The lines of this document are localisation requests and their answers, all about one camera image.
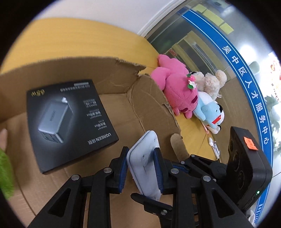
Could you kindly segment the white plastic case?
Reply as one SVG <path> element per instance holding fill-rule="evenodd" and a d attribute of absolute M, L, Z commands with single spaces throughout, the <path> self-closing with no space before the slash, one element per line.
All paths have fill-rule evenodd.
<path fill-rule="evenodd" d="M 127 164 L 140 194 L 158 201 L 161 191 L 153 161 L 153 151 L 159 148 L 158 136 L 153 130 L 146 131 L 129 149 Z"/>

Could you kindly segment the pig plush teal dress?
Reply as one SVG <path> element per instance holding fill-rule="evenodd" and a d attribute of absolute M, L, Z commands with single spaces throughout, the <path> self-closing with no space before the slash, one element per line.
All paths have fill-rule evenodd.
<path fill-rule="evenodd" d="M 8 145 L 8 131 L 1 130 L 1 191 L 5 199 L 9 199 L 14 193 L 14 176 L 11 161 L 6 154 Z"/>

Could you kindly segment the black charger box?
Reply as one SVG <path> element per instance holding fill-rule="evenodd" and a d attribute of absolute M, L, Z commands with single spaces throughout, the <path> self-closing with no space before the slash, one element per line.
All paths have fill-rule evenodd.
<path fill-rule="evenodd" d="M 34 88 L 27 91 L 26 99 L 32 148 L 41 173 L 119 140 L 92 80 Z"/>

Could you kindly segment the blue white dog plush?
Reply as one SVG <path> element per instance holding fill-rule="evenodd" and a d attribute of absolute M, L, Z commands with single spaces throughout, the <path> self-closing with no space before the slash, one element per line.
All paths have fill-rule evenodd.
<path fill-rule="evenodd" d="M 198 104 L 193 114 L 213 134 L 221 130 L 221 123 L 225 117 L 223 108 L 206 92 L 198 92 Z"/>

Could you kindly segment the pink plush toy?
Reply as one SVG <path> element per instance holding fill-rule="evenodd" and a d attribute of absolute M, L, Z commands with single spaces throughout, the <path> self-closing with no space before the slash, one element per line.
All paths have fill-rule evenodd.
<path fill-rule="evenodd" d="M 190 119 L 198 104 L 198 90 L 195 78 L 186 66 L 176 58 L 160 54 L 158 67 L 151 73 L 151 78 L 165 94 L 174 114 L 183 113 Z"/>

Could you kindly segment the beige teddy bear plush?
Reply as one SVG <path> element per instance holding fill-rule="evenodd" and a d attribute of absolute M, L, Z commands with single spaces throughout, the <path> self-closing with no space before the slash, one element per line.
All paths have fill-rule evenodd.
<path fill-rule="evenodd" d="M 210 73 L 204 75 L 202 72 L 194 71 L 191 75 L 195 78 L 198 91 L 206 92 L 213 100 L 221 98 L 219 91 L 227 81 L 227 76 L 223 71 L 217 70 L 215 75 Z"/>

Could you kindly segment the brown cardboard box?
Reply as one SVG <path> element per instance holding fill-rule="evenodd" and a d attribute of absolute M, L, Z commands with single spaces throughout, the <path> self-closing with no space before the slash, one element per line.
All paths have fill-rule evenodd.
<path fill-rule="evenodd" d="M 8 203 L 23 225 L 31 223 L 71 175 L 88 176 L 108 166 L 124 146 L 133 146 L 148 130 L 158 135 L 163 156 L 177 160 L 171 136 L 180 133 L 179 125 L 163 92 L 149 76 L 140 75 L 143 69 L 116 58 L 89 57 L 42 61 L 1 74 L 1 128 L 8 131 L 6 152 L 16 186 Z M 38 102 L 47 95 L 43 87 L 84 79 L 93 81 L 119 140 L 42 174 L 29 134 L 27 92 Z"/>

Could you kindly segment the blue banner sign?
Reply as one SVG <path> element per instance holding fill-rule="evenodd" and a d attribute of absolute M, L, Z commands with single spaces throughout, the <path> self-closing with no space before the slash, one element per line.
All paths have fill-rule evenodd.
<path fill-rule="evenodd" d="M 270 117 L 258 83 L 234 45 L 210 22 L 192 9 L 182 17 L 196 27 L 220 51 L 238 78 L 256 122 L 260 146 L 273 166 L 273 141 Z"/>

